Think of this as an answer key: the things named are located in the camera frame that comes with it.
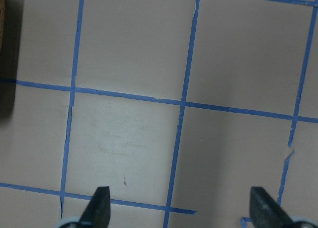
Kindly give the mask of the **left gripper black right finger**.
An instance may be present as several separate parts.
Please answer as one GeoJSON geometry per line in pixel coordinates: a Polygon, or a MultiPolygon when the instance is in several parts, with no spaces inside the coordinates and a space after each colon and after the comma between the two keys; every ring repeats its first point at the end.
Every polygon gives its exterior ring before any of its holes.
{"type": "Polygon", "coordinates": [[[263,187],[251,187],[249,216],[255,228],[297,228],[263,187]]]}

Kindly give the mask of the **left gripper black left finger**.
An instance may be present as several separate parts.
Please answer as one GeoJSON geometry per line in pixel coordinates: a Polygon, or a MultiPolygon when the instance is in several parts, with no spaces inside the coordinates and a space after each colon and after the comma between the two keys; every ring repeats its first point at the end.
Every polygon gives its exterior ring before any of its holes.
{"type": "Polygon", "coordinates": [[[98,187],[79,219],[80,228],[107,228],[110,222],[110,189],[98,187]]]}

